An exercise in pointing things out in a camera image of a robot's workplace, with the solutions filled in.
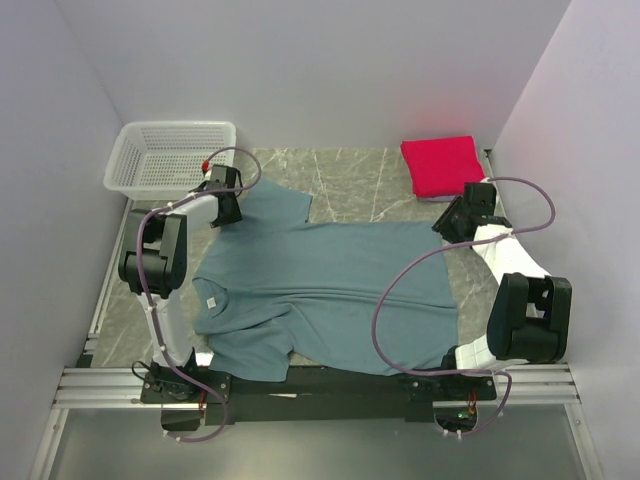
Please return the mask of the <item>blue-grey t shirt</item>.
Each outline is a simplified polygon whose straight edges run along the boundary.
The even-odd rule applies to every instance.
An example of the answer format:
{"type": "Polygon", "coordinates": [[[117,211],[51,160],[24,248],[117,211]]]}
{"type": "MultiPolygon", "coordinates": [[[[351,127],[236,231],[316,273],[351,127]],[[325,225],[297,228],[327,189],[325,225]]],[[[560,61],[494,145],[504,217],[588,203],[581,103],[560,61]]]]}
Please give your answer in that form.
{"type": "Polygon", "coordinates": [[[374,375],[428,369],[458,340],[427,222],[312,223],[308,194],[261,181],[194,277],[214,371],[283,381],[292,354],[374,375]]]}

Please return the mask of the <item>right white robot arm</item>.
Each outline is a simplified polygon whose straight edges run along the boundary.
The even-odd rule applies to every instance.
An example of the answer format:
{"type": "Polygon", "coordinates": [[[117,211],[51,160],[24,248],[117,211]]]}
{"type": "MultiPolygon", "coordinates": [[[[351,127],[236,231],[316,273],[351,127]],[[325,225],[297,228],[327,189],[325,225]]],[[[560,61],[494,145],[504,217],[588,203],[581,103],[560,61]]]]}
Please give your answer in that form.
{"type": "Polygon", "coordinates": [[[572,285],[533,260],[510,221],[495,213],[497,203],[493,184],[467,183],[432,227],[446,242],[471,248],[498,283],[486,332],[442,359],[439,387],[452,399],[473,388],[470,370],[552,364],[566,352],[572,285]]]}

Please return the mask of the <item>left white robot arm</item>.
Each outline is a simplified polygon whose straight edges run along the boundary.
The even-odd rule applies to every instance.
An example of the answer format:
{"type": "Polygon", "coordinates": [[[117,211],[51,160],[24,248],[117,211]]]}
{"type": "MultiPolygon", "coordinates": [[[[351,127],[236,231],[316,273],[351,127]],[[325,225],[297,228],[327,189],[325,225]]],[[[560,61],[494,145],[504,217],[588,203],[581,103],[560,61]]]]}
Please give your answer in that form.
{"type": "Polygon", "coordinates": [[[118,275],[145,310],[153,342],[146,382],[176,401],[193,399],[200,388],[195,351],[182,315],[180,290],[188,269],[189,238],[208,225],[217,228],[242,219],[237,196],[243,187],[238,169],[203,164],[202,193],[178,208],[149,217],[131,211],[125,224],[118,275]]]}

